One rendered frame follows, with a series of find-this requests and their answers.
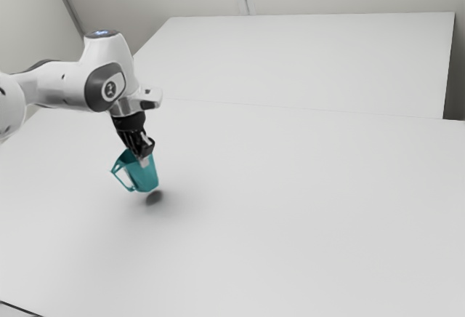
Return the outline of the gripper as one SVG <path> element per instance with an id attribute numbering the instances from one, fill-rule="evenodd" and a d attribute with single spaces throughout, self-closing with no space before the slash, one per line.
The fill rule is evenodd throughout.
<path id="1" fill-rule="evenodd" d="M 145 131 L 146 115 L 144 111 L 125 117 L 111 117 L 114 127 L 122 142 L 134 156 L 138 156 L 139 165 L 146 168 L 150 164 L 150 156 L 155 141 Z"/>

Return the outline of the teal faceted mug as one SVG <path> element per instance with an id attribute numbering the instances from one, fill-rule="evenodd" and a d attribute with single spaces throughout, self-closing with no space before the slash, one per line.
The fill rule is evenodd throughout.
<path id="1" fill-rule="evenodd" d="M 159 185 L 153 155 L 150 164 L 142 168 L 134 154 L 126 149 L 115 161 L 111 174 L 128 192 L 149 193 Z"/>

